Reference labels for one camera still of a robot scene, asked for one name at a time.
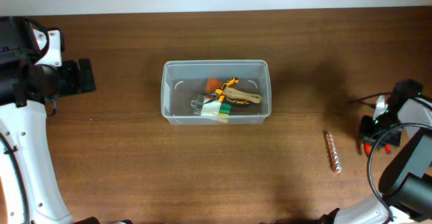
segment wood grain surface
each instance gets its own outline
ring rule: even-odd
[[[372,194],[356,131],[373,112],[345,102],[406,78],[432,95],[431,7],[36,19],[64,32],[63,59],[91,58],[97,83],[96,92],[60,99],[47,120],[57,182],[75,221],[319,218]],[[271,116],[263,125],[170,125],[161,115],[163,64],[187,59],[264,59]],[[334,135],[339,175],[324,130]],[[378,152],[376,183],[391,159]]]

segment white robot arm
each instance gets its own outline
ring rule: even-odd
[[[90,61],[62,61],[62,34],[0,18],[0,178],[9,224],[70,224],[49,154],[45,102],[96,90]]]

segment wooden handle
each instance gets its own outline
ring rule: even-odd
[[[223,94],[230,99],[249,100],[252,103],[261,103],[261,101],[263,100],[263,97],[259,94],[242,92],[242,91],[236,90],[234,88],[229,88],[229,87],[227,87],[223,90]]]

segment clear plastic container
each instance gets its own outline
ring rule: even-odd
[[[226,81],[233,77],[239,79],[233,88],[260,94],[262,102],[232,107],[228,116],[195,116],[191,101],[205,92],[207,80]],[[268,65],[263,60],[168,61],[163,68],[161,108],[171,124],[260,124],[271,113]]]

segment black motor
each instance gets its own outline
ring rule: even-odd
[[[42,49],[33,27],[47,38]],[[23,107],[27,100],[45,103],[60,96],[96,90],[89,59],[62,61],[59,67],[37,64],[48,52],[49,31],[28,18],[0,18],[0,106],[15,103]],[[63,51],[64,39],[60,35]]]

